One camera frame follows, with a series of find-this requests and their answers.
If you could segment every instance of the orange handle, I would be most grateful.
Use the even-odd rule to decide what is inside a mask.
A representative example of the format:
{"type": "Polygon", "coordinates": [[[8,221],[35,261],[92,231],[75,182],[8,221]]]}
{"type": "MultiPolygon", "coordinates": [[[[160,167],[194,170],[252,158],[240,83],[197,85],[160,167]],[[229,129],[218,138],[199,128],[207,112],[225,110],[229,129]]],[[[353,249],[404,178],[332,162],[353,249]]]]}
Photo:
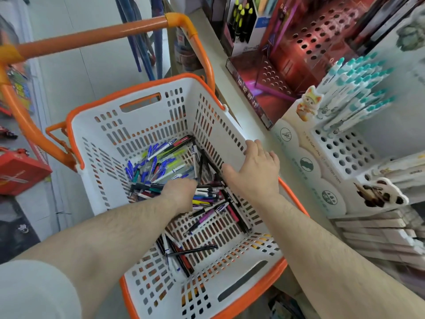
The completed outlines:
{"type": "MultiPolygon", "coordinates": [[[[198,33],[190,19],[187,16],[178,13],[168,13],[165,16],[152,19],[88,30],[20,45],[0,46],[0,91],[3,93],[5,102],[9,106],[12,115],[18,122],[25,137],[67,167],[76,171],[76,160],[72,155],[72,151],[66,146],[66,144],[64,145],[64,142],[57,141],[55,137],[53,138],[64,146],[66,152],[47,139],[33,123],[27,110],[21,105],[6,74],[7,65],[23,62],[30,58],[81,48],[156,29],[177,26],[182,27],[187,32],[189,41],[193,42],[193,49],[205,69],[207,84],[214,94],[215,80],[213,68],[204,48],[201,45],[201,42],[199,41],[198,33]]],[[[64,132],[64,128],[62,126],[63,125],[59,123],[49,127],[46,131],[50,134],[50,131],[62,128],[62,132],[64,132]]]]}

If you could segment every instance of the hairy forearm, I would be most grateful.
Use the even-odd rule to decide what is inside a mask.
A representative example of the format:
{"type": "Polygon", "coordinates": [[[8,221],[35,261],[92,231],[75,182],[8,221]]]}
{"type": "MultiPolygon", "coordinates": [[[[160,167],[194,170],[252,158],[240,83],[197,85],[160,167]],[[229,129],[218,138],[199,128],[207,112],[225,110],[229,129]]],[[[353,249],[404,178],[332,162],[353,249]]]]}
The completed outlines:
{"type": "Polygon", "coordinates": [[[425,301],[292,206],[254,203],[316,311],[327,318],[421,318],[425,301]]]}
{"type": "Polygon", "coordinates": [[[61,270],[77,289],[83,316],[92,317],[125,271],[155,242],[175,215],[161,196],[107,211],[19,255],[61,270]]]}

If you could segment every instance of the cat figurine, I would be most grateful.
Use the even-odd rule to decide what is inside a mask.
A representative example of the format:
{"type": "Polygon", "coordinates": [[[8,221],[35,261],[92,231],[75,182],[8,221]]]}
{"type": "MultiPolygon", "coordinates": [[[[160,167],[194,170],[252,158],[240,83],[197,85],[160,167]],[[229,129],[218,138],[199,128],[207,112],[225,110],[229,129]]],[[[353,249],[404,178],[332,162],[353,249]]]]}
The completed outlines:
{"type": "Polygon", "coordinates": [[[316,87],[310,86],[307,91],[297,99],[294,104],[297,105],[297,114],[304,122],[317,115],[323,94],[316,93],[316,87]]]}

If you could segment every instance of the circular icon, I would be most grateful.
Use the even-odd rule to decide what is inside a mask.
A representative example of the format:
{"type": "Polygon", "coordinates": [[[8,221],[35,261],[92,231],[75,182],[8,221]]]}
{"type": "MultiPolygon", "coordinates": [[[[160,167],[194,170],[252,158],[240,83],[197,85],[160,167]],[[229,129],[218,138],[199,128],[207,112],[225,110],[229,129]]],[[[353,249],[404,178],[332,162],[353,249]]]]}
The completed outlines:
{"type": "Polygon", "coordinates": [[[313,171],[314,169],[314,165],[309,158],[301,158],[300,166],[307,172],[313,171]]]}
{"type": "Polygon", "coordinates": [[[335,195],[328,190],[322,191],[322,197],[325,200],[325,202],[327,202],[330,205],[336,205],[338,203],[337,197],[335,197],[335,195]]]}
{"type": "Polygon", "coordinates": [[[288,128],[282,128],[280,130],[280,136],[286,142],[288,142],[292,139],[292,133],[290,132],[290,130],[288,128]]]}

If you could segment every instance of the red box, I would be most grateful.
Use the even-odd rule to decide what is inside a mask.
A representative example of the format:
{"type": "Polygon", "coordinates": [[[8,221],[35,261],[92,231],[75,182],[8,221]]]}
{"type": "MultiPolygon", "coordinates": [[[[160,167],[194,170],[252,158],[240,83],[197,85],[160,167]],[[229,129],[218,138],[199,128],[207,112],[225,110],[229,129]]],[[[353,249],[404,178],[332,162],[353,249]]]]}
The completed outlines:
{"type": "Polygon", "coordinates": [[[0,194],[17,196],[51,174],[47,164],[25,153],[4,150],[0,156],[0,194]]]}

